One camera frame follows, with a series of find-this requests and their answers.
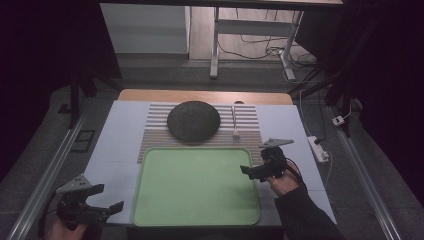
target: white power strip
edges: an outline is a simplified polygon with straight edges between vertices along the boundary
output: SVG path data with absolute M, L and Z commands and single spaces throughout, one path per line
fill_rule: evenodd
M 315 136 L 308 137 L 309 145 L 311 145 L 311 149 L 314 152 L 315 158 L 319 163 L 326 163 L 329 159 L 329 154 L 322 149 L 321 144 L 316 144 L 315 140 L 317 138 Z
M 340 126 L 344 123 L 344 119 L 342 118 L 342 116 L 338 116 L 333 118 L 333 124 L 336 126 Z

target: black cable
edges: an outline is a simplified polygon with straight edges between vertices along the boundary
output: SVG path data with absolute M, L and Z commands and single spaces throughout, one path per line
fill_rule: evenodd
M 280 55 L 280 51 L 284 51 L 284 48 L 268 47 L 265 49 L 265 52 L 269 55 Z
M 297 60 L 299 60 L 299 58 L 301 58 L 301 57 L 308 56 L 308 55 L 312 55 L 312 54 L 311 53 L 301 54 L 297 57 Z
M 53 191 L 50 194 L 46 204 L 44 205 L 43 214 L 41 215 L 41 218 L 38 220 L 38 238 L 44 238 L 44 233 L 46 228 L 46 218 L 47 218 L 49 206 L 55 195 L 56 195 L 56 191 Z
M 293 11 L 292 22 L 294 22 L 294 15 L 295 14 L 296 14 L 296 11 Z
M 54 213 L 54 212 L 57 212 L 57 209 L 55 209 L 55 210 L 51 210 L 51 211 L 48 211 L 48 212 L 47 212 L 47 215 L 49 215 L 49 214 L 51 214 L 51 213 Z
M 297 68 L 315 67 L 317 65 L 316 63 L 302 63 L 302 62 L 299 61 L 299 58 L 298 58 L 298 60 L 294 60 L 291 53 L 289 53 L 289 56 L 290 56 L 292 65 L 294 65 Z
M 277 20 L 277 14 L 278 14 L 278 10 L 275 11 L 274 22 Z M 267 49 L 270 43 L 271 43 L 271 36 L 269 36 L 268 43 L 266 44 L 266 47 L 265 47 L 265 52 L 267 52 Z
M 339 77 L 344 74 L 346 71 L 348 71 L 347 69 L 350 69 L 352 62 L 355 59 L 356 56 L 358 55 L 358 51 L 357 49 L 360 48 L 360 46 L 363 45 L 363 42 L 365 41 L 364 39 L 367 39 L 369 37 L 370 31 L 368 29 L 372 29 L 375 28 L 375 25 L 377 24 L 377 21 L 372 22 L 371 24 L 364 23 L 361 24 L 357 27 L 356 31 L 354 31 L 355 33 L 352 34 L 352 37 L 349 38 L 349 41 L 343 46 L 341 47 L 337 53 L 335 53 L 334 55 L 332 55 L 331 57 L 329 57 L 328 59 L 326 59 L 325 61 L 319 63 L 318 66 L 320 66 L 321 68 L 324 68 L 324 66 L 328 67 L 331 66 L 330 64 L 337 64 L 340 65 L 340 58 L 339 56 L 341 54 L 346 54 L 345 51 L 352 49 L 353 50 L 350 53 L 347 53 L 348 56 L 346 59 L 344 59 L 341 67 L 339 68 L 339 70 L 330 75 L 329 77 L 327 77 L 321 84 L 317 85 L 317 87 L 319 86 L 319 88 L 317 87 L 313 87 L 311 89 L 307 89 L 306 91 L 308 92 L 306 96 L 308 96 L 309 94 L 311 94 L 312 92 L 315 92 L 317 90 L 319 90 L 320 88 L 324 87 L 324 86 L 328 86 L 329 84 L 333 83 L 334 81 L 338 80 Z M 365 30 L 365 33 L 362 34 L 362 29 L 365 28 L 367 30 Z M 290 92 L 293 92 L 295 89 L 298 89 L 298 87 L 300 87 L 300 84 L 298 86 L 296 86 L 295 88 L 293 88 L 292 90 L 290 90 Z
M 315 68 L 312 69 L 311 71 L 309 71 L 308 75 L 306 75 L 306 77 L 304 77 L 303 80 L 297 86 L 295 86 L 290 91 L 288 91 L 287 94 L 291 94 L 292 92 L 294 92 L 297 89 L 306 85 L 309 81 L 311 81 L 321 71 L 322 71 L 322 68 L 320 66 L 315 66 Z
M 300 169 L 297 166 L 297 164 L 293 160 L 291 160 L 290 158 L 286 158 L 286 161 L 287 160 L 290 161 L 291 163 L 293 163 L 293 165 L 297 168 L 297 171 L 294 170 L 289 164 L 286 165 L 286 169 L 289 170 L 289 172 L 291 172 L 295 176 L 299 185 L 303 185 L 307 189 L 306 184 L 303 181 L 302 173 L 300 173 Z
M 233 54 L 233 55 L 236 55 L 236 56 L 239 56 L 239 57 L 242 57 L 242 58 L 247 58 L 247 59 L 252 59 L 252 60 L 266 58 L 266 57 L 268 57 L 269 55 L 271 55 L 271 54 L 266 54 L 266 55 L 261 56 L 261 57 L 248 57 L 248 56 L 241 55 L 241 54 L 239 54 L 239 53 L 229 52 L 229 51 L 224 50 L 224 49 L 221 47 L 221 44 L 219 43 L 219 41 L 218 41 L 218 46 L 219 46 L 219 48 L 220 48 L 223 52 L 225 52 L 225 53 Z
M 324 123 L 324 115 L 322 113 L 322 109 L 321 109 L 321 94 L 320 91 L 318 91 L 318 107 L 319 107 L 319 112 L 321 115 L 321 123 L 322 123 L 322 128 L 324 129 L 324 137 L 320 138 L 320 139 L 316 139 L 314 141 L 315 144 L 319 144 L 322 141 L 325 141 L 325 139 L 327 138 L 327 130 L 325 129 L 325 123 Z
M 241 38 L 241 41 L 244 42 L 244 43 L 261 43 L 261 42 L 287 39 L 286 37 L 278 37 L 278 38 L 271 38 L 271 39 L 264 39 L 264 40 L 248 41 L 248 40 L 243 39 L 243 35 L 240 35 L 240 38 Z

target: dark background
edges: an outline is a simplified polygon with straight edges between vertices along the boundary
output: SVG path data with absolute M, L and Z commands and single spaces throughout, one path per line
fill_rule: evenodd
M 121 75 L 96 2 L 2 1 L 0 36 L 3 179 L 43 120 L 52 92 L 73 76 L 87 86 L 93 72 Z
M 346 63 L 367 24 L 378 23 L 353 66 L 338 78 L 345 83 L 332 93 L 343 96 L 349 82 L 352 97 L 363 105 L 364 129 L 424 205 L 424 4 L 416 0 L 344 3 L 350 9 L 344 13 L 306 12 L 296 41 L 331 75 Z

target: wooden board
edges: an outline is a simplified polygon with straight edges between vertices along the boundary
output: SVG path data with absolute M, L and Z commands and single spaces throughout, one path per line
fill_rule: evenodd
M 242 101 L 245 104 L 256 105 L 293 105 L 292 99 L 288 94 L 256 92 L 125 89 L 120 93 L 118 100 L 149 102 L 204 101 L 208 103 L 234 103 L 236 101 Z

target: white table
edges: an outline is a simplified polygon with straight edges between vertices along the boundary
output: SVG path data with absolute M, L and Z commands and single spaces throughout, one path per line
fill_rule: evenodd
M 115 101 L 97 145 L 85 170 L 92 184 L 105 184 L 102 194 L 87 199 L 89 205 L 109 207 L 125 201 L 122 212 L 108 223 L 133 226 L 131 211 L 140 165 L 137 164 L 144 123 L 150 102 Z M 335 222 L 327 194 L 309 147 L 297 107 L 293 105 L 256 105 L 263 141 L 269 138 L 293 139 L 283 146 L 284 154 L 294 160 L 302 172 L 312 200 Z M 275 194 L 267 183 L 257 183 L 261 217 L 258 226 L 281 225 L 274 206 Z

